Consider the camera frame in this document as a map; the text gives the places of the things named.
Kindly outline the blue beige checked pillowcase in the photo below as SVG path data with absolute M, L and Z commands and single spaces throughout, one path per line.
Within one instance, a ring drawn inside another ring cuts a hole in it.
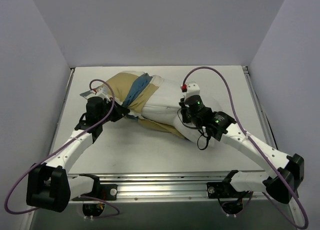
M 159 88 L 162 79 L 158 75 L 149 75 L 146 72 L 122 71 L 108 79 L 106 84 L 102 84 L 94 89 L 104 87 L 107 89 L 110 99 L 114 94 L 116 104 L 130 110 L 130 113 L 125 117 L 139 123 L 139 120 L 143 118 L 141 116 L 142 108 Z M 90 94 L 91 90 L 88 90 L 81 93 L 80 96 L 89 99 Z

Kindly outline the white pillow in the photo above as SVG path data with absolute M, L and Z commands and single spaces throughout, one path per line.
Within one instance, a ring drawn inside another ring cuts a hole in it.
M 149 129 L 174 134 L 187 139 L 201 149 L 213 148 L 215 140 L 202 137 L 198 130 L 189 129 L 181 123 L 179 102 L 183 98 L 180 84 L 168 79 L 162 79 L 159 88 L 148 99 L 141 111 L 143 117 L 138 122 Z

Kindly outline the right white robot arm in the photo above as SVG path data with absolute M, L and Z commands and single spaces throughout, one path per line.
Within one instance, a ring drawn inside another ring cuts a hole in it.
M 204 106 L 199 95 L 180 99 L 182 122 L 192 123 L 205 136 L 227 144 L 259 165 L 261 175 L 231 171 L 222 184 L 223 193 L 234 196 L 238 192 L 264 192 L 274 200 L 287 204 L 304 179 L 305 160 L 302 156 L 283 153 L 249 132 L 222 111 Z

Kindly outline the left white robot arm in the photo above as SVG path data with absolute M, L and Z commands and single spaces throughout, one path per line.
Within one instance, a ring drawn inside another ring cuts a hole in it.
M 69 171 L 87 148 L 93 145 L 106 122 L 116 122 L 129 109 L 101 97 L 91 97 L 71 136 L 43 163 L 28 174 L 26 203 L 29 206 L 62 212 L 73 199 L 95 200 L 103 196 L 100 179 L 92 174 L 69 177 Z

